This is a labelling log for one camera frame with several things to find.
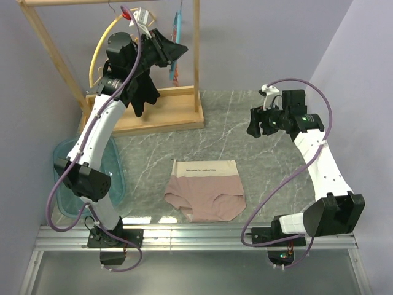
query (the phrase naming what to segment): marble table surface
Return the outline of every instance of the marble table surface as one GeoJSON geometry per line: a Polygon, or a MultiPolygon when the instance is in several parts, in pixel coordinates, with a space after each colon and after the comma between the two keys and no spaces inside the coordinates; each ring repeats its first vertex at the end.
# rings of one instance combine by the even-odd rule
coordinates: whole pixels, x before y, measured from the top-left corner
{"type": "MultiPolygon", "coordinates": [[[[244,223],[254,208],[296,168],[304,164],[289,135],[278,132],[255,139],[246,133],[250,108],[260,106],[255,91],[201,91],[205,128],[116,138],[126,195],[115,208],[125,223],[188,223],[164,201],[173,160],[236,160],[247,207],[233,221],[244,223]]],[[[313,203],[307,172],[284,186],[260,211],[255,222],[304,211],[313,203]]],[[[57,206],[57,225],[70,224],[57,206]]]]}

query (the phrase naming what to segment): plastic tray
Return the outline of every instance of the plastic tray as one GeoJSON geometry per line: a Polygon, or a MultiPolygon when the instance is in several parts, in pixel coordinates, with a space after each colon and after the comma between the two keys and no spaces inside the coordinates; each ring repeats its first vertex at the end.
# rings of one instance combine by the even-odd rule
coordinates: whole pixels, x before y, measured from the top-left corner
{"type": "MultiPolygon", "coordinates": [[[[67,154],[77,143],[78,138],[71,138],[60,143],[53,152],[53,162],[58,158],[67,158],[67,154]]],[[[125,195],[125,181],[122,165],[120,163],[119,152],[113,138],[109,138],[106,144],[103,158],[101,161],[101,172],[111,177],[111,188],[109,189],[109,197],[111,198],[113,206],[117,206],[125,195]]],[[[55,170],[55,182],[58,181],[59,176],[55,170]]],[[[83,201],[72,193],[63,183],[60,184],[56,191],[57,206],[60,212],[70,218],[75,218],[79,210],[83,206],[83,201]]],[[[82,216],[90,215],[89,210],[85,209],[82,216]]]]}

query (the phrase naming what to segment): wooden frame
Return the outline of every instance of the wooden frame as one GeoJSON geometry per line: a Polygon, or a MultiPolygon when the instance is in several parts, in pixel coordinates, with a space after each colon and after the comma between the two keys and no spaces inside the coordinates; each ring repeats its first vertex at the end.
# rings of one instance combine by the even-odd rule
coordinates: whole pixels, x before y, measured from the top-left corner
{"type": "MultiPolygon", "coordinates": [[[[76,79],[66,66],[34,7],[107,3],[107,0],[17,0],[17,2],[48,52],[56,69],[79,103],[83,112],[81,127],[84,128],[91,114],[95,95],[84,96],[82,89],[80,89],[76,79]]],[[[111,2],[124,2],[124,0],[111,0],[111,2]]],[[[147,105],[146,111],[140,118],[134,115],[132,107],[129,106],[122,118],[117,122],[113,132],[114,136],[204,127],[199,92],[200,0],[193,0],[193,19],[194,86],[158,89],[161,97],[157,100],[157,104],[154,106],[147,105]]]]}

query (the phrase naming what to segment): underwear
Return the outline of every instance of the underwear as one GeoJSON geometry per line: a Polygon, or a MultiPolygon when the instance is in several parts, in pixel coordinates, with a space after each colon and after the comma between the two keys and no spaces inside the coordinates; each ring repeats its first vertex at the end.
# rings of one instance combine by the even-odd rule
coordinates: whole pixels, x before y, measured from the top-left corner
{"type": "Polygon", "coordinates": [[[190,222],[231,221],[246,207],[234,160],[175,160],[164,199],[190,222]]]}

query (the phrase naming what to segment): white wall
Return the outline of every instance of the white wall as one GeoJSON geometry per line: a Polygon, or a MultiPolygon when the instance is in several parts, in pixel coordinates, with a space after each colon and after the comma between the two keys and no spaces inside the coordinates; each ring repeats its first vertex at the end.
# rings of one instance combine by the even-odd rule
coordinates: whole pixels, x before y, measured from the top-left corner
{"type": "MultiPolygon", "coordinates": [[[[312,78],[333,108],[330,147],[348,184],[366,200],[356,227],[375,294],[392,294],[393,2],[354,0],[312,78]]],[[[326,119],[321,99],[311,110],[326,119]]]]}
{"type": "MultiPolygon", "coordinates": [[[[258,89],[287,76],[310,79],[352,0],[201,0],[200,87],[205,90],[258,89]]],[[[128,3],[157,16],[167,37],[180,0],[128,3]]],[[[117,13],[120,5],[112,4],[117,13]]],[[[184,0],[182,43],[190,49],[179,60],[181,85],[193,84],[192,0],[184,0]]],[[[38,12],[88,89],[91,56],[114,19],[107,4],[40,7],[38,12]]],[[[115,31],[130,31],[121,21],[115,31]]],[[[102,50],[98,65],[105,61],[102,50]]],[[[154,68],[157,87],[171,87],[168,68],[154,68]]]]}
{"type": "Polygon", "coordinates": [[[80,117],[15,1],[0,3],[0,290],[19,292],[53,186],[52,152],[80,117]]]}

